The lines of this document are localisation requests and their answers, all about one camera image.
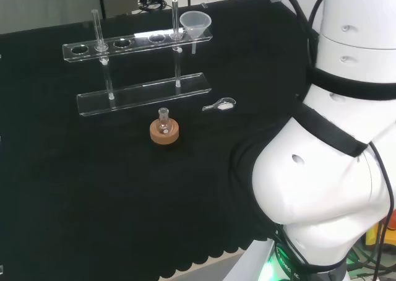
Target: clear plastic funnel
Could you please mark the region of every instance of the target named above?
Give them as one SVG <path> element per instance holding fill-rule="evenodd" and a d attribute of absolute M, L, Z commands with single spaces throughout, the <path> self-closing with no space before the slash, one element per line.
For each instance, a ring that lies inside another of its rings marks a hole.
<path fill-rule="evenodd" d="M 189 11 L 180 16 L 180 23 L 191 38 L 199 38 L 212 23 L 212 19 L 205 13 Z"/>

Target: black cloth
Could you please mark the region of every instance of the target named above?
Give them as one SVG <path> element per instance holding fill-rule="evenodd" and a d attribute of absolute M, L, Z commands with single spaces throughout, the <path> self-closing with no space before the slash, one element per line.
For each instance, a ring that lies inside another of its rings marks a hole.
<path fill-rule="evenodd" d="M 75 98 L 104 89 L 99 62 L 62 56 L 62 44 L 94 39 L 90 23 L 0 36 L 1 280 L 158 280 L 256 237 L 222 203 L 228 156 L 235 142 L 258 129 L 269 139 L 290 117 L 304 90 L 306 38 L 280 2 L 193 9 L 211 16 L 213 39 L 195 56 L 183 47 L 182 74 L 203 72 L 212 91 L 104 115 L 81 117 Z M 102 28 L 114 37 L 171 24 L 167 10 Z M 173 77 L 169 48 L 110 63 L 114 87 Z M 236 107 L 201 112 L 221 97 Z M 180 125 L 169 147 L 149 136 L 162 106 Z"/>

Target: robotic arm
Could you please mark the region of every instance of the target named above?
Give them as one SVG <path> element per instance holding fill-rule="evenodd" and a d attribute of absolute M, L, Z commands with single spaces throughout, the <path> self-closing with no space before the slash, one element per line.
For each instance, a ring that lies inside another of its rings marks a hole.
<path fill-rule="evenodd" d="M 352 82 L 355 90 L 387 85 L 396 94 L 395 32 L 396 0 L 324 0 L 315 67 L 339 90 L 342 82 L 346 89 Z M 396 189 L 396 96 L 346 96 L 321 83 L 312 83 L 304 106 L 357 142 L 374 142 Z M 264 213 L 284 225 L 294 247 L 319 267 L 342 262 L 356 240 L 388 214 L 389 196 L 395 196 L 370 147 L 357 157 L 347 155 L 295 118 L 259 155 L 252 183 Z"/>

